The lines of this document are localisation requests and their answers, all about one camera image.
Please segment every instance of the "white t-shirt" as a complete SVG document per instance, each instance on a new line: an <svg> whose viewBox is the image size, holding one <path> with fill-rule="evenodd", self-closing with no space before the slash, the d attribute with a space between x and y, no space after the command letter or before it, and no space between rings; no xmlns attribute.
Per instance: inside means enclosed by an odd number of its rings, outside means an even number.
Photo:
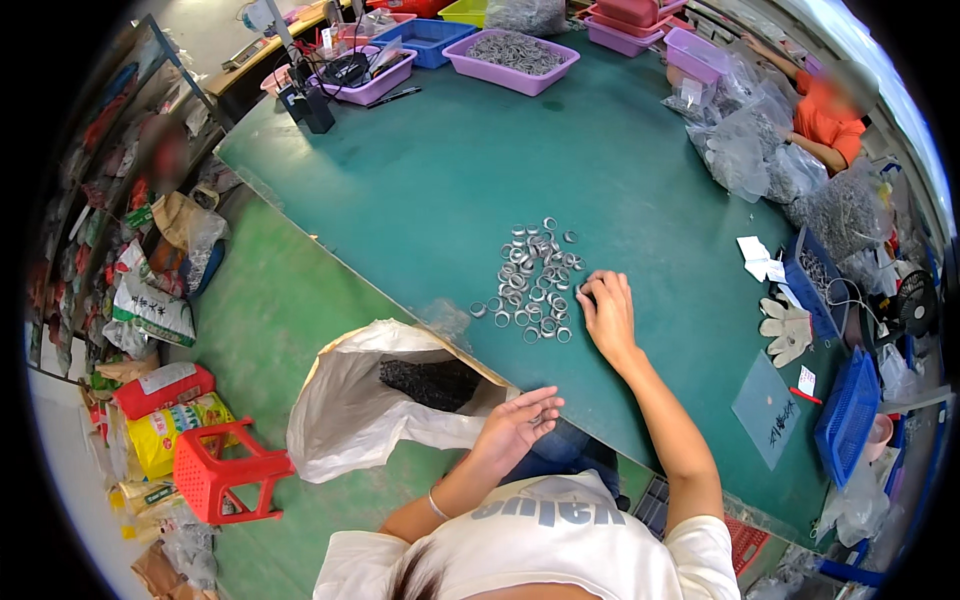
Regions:
<svg viewBox="0 0 960 600"><path fill-rule="evenodd" d="M404 554L431 543L420 576L445 568L439 600L520 584L574 584L604 600L739 598L730 532L715 516L677 525L663 543L616 510L596 471L501 486L477 510L413 545L359 531L330 537L313 600L380 600Z"/></svg>

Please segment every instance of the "person in orange shirt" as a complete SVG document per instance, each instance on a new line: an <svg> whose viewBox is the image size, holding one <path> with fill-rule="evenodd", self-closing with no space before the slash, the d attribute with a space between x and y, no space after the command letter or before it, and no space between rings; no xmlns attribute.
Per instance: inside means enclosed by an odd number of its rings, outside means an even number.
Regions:
<svg viewBox="0 0 960 600"><path fill-rule="evenodd" d="M794 131L786 134L786 141L816 156L831 177L849 167L860 152L860 134L866 131L860 117L876 104L876 76L859 62L839 60L828 77L814 78L750 34L742 39L795 81L804 96L793 117Z"/></svg>

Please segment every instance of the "blue plastic basket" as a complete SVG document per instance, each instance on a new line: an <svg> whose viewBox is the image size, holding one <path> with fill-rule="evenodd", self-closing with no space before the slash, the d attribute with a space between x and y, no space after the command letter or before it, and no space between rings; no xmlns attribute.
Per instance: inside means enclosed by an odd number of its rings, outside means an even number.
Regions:
<svg viewBox="0 0 960 600"><path fill-rule="evenodd" d="M476 30L475 25L468 23L411 19L372 38L370 44L383 48L391 39L402 36L403 47L417 51L414 66L436 69L450 62L450 59L441 54L444 48Z"/></svg>
<svg viewBox="0 0 960 600"><path fill-rule="evenodd" d="M857 346L840 367L824 412L813 429L824 469L838 489L847 485L860 460L879 403L874 359Z"/></svg>
<svg viewBox="0 0 960 600"><path fill-rule="evenodd" d="M787 285L797 296L804 308L810 311L813 318L813 330L821 340L832 340L843 335L844 328L847 326L847 314L850 312L850 304L836 304L827 306L824 299L817 294L817 288L813 281L807 276L804 268L800 266L800 251L802 249L812 251L827 267L827 275L831 279L840 277L840 272L833 265L833 261L827 256L827 251L817 241L813 231L810 231L804 225L800 233L790 238L787 244L786 252L783 255L783 270L786 274ZM830 299L834 302L843 302L850 299L850 291L843 281L834 281L830 285Z"/></svg>

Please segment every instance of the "green workbench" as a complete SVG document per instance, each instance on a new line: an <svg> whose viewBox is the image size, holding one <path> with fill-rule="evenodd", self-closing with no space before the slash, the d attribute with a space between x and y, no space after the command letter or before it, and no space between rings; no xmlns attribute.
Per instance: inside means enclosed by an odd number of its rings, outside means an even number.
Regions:
<svg viewBox="0 0 960 600"><path fill-rule="evenodd" d="M578 276L606 268L630 278L637 342L707 439L728 513L809 546L828 486L812 440L821 409L800 404L773 471L731 409L769 343L757 333L767 283L743 269L735 238L758 235L772 251L792 228L772 206L728 197L710 178L683 119L660 105L670 87L658 55L630 60L586 33L554 40L581 59L536 98L450 65L415 69L402 86L422 92L373 109L331 104L337 123L325 135L267 98L217 155L418 320L520 389L559 385L565 418L659 469L635 400L578 308L565 345L528 345L519 327L468 315L496 294L513 225L549 215L559 231L576 231L579 243L564 245L588 264ZM566 296L574 302L572 290ZM787 384L803 363L826 397L843 356L834 342L785 367Z"/></svg>

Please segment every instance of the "work glove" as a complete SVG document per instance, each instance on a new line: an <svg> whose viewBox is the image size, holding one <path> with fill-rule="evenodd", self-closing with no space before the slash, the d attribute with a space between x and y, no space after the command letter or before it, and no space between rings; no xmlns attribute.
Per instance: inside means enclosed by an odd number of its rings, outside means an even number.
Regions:
<svg viewBox="0 0 960 600"><path fill-rule="evenodd" d="M791 304L783 294L777 294L777 300L781 300L787 308L769 298L760 299L760 309L769 317L760 324L760 335L777 338L767 347L767 354L774 357L774 367L779 369L813 344L813 331L810 329L808 311Z"/></svg>

